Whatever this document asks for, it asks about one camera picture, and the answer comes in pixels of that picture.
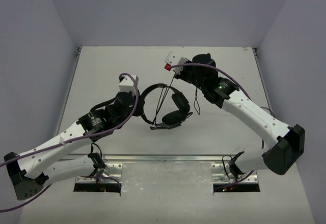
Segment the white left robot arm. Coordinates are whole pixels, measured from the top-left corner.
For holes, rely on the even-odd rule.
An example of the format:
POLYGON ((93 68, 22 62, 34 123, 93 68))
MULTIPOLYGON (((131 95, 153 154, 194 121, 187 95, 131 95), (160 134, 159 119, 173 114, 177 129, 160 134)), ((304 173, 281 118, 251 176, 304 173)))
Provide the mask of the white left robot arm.
POLYGON ((111 135, 131 116, 138 116, 144 99, 132 92, 118 92, 115 98, 90 109, 66 130, 29 151, 4 156, 7 172, 18 200, 27 200, 53 183, 73 177, 98 178, 106 168, 99 153, 63 162, 78 148, 111 135))

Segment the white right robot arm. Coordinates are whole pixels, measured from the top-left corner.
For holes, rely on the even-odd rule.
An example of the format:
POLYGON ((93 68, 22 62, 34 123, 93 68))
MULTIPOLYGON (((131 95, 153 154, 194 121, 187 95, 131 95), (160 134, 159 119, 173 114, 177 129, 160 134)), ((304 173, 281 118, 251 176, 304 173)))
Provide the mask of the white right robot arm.
POLYGON ((166 59, 176 78, 193 84, 207 101, 234 115, 266 144, 257 152, 240 152, 228 163, 234 178, 254 170, 269 169, 284 175, 304 152, 305 130, 291 127, 256 105, 232 78, 220 77, 210 54, 188 60, 175 53, 166 59))

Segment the black headset with microphone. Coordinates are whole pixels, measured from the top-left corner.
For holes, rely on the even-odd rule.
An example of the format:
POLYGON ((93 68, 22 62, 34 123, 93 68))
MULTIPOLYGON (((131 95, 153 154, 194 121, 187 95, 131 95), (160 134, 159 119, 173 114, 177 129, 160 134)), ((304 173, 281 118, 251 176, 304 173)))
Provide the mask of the black headset with microphone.
POLYGON ((193 113, 190 112, 190 105, 187 98, 184 94, 179 91, 178 89, 168 86, 164 83, 156 83, 149 86, 147 89, 143 91, 143 93, 139 97, 139 105, 141 104, 141 117, 147 123, 150 124, 151 130, 170 130, 181 126, 181 124, 190 117, 193 113), (170 112, 162 117, 161 123, 154 123, 154 121, 150 121, 147 119, 144 111, 145 106, 145 98, 146 96, 155 89, 162 88, 162 89, 171 89, 173 94, 171 96, 174 104, 177 106, 177 110, 170 112))

